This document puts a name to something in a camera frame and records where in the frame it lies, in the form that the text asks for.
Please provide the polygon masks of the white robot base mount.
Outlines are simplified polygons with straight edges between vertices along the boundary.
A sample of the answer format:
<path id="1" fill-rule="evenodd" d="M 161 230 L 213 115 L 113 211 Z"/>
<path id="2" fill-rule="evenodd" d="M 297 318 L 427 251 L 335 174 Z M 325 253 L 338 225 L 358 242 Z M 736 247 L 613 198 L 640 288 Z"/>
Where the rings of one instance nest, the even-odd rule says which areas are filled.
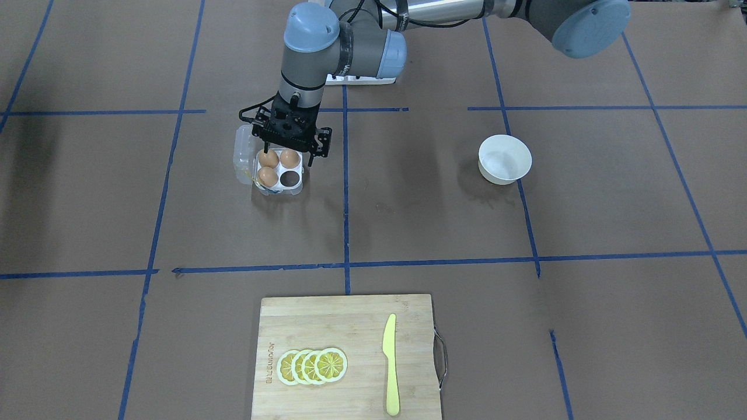
<path id="1" fill-rule="evenodd" d="M 328 75 L 326 77 L 325 85 L 331 86 L 376 86 L 376 85 L 391 85 L 395 83 L 397 78 L 377 79 L 376 77 L 360 76 L 360 75 Z"/>

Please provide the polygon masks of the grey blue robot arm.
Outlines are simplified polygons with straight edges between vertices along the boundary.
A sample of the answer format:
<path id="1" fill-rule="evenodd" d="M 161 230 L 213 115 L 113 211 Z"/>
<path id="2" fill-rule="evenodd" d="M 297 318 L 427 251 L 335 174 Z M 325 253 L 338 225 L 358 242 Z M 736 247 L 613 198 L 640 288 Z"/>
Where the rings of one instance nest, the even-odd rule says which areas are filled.
<path id="1" fill-rule="evenodd" d="M 563 55 L 587 58 L 621 37 L 627 1 L 325 1 L 289 11 L 277 93 L 239 117 L 263 142 L 327 157 L 333 133 L 316 125 L 329 75 L 395 79 L 407 61 L 404 32 L 450 29 L 489 16 L 521 19 Z"/>

